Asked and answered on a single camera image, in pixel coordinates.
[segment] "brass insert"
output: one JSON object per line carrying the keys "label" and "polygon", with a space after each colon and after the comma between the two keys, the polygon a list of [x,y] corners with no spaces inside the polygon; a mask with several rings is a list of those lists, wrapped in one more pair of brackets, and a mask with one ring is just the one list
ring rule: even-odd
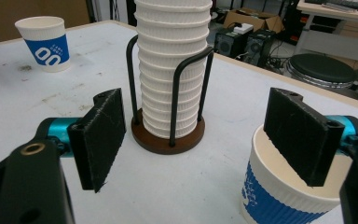
{"label": "brass insert", "polygon": [[43,143],[33,143],[31,145],[28,145],[28,146],[24,147],[21,150],[21,154],[24,155],[24,156],[31,156],[31,155],[34,155],[36,153],[39,153],[43,149],[45,149],[45,144],[43,144]]}

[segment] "blue and white paper cup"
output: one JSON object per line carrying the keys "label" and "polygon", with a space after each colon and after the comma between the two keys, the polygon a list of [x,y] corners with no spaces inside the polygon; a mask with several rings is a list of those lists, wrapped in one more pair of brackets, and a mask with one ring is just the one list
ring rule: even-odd
{"label": "blue and white paper cup", "polygon": [[32,17],[16,21],[14,25],[43,71],[60,72],[70,66],[62,18]]}
{"label": "blue and white paper cup", "polygon": [[242,186],[242,214],[248,223],[310,223],[339,205],[350,166],[349,157],[336,155],[324,186],[308,187],[260,126]]}

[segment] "blue printed logo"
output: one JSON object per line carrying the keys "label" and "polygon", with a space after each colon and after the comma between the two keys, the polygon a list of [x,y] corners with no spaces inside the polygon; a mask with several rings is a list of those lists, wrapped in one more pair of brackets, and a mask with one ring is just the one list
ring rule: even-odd
{"label": "blue printed logo", "polygon": [[50,40],[25,40],[37,63],[52,66],[69,60],[66,35]]}
{"label": "blue printed logo", "polygon": [[310,223],[324,213],[308,213],[296,210],[272,197],[257,181],[248,163],[242,188],[243,206],[257,223],[297,224]]}

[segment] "stack of paper cups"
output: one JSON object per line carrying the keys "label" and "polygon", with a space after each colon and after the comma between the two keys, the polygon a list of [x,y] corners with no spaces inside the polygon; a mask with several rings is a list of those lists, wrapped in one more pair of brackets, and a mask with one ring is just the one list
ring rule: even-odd
{"label": "stack of paper cups", "polygon": [[[211,0],[135,0],[142,108],[145,128],[170,137],[172,83],[176,67],[207,47]],[[188,66],[180,78],[177,138],[197,126],[204,62]]]}

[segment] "blue metal part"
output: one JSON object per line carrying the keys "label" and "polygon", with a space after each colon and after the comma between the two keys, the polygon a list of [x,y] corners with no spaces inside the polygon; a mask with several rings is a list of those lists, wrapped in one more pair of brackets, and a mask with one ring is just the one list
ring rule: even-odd
{"label": "blue metal part", "polygon": [[67,128],[77,122],[80,118],[59,118],[51,122],[48,128],[48,139],[55,141],[58,149],[61,152],[61,157],[74,157],[71,148],[71,141]]}
{"label": "blue metal part", "polygon": [[348,151],[348,148],[356,150],[358,146],[358,134],[353,123],[345,116],[334,115],[326,117],[328,119],[338,121],[345,126],[344,132],[341,136],[340,147],[337,153],[347,155],[348,153],[346,153],[346,151]]}

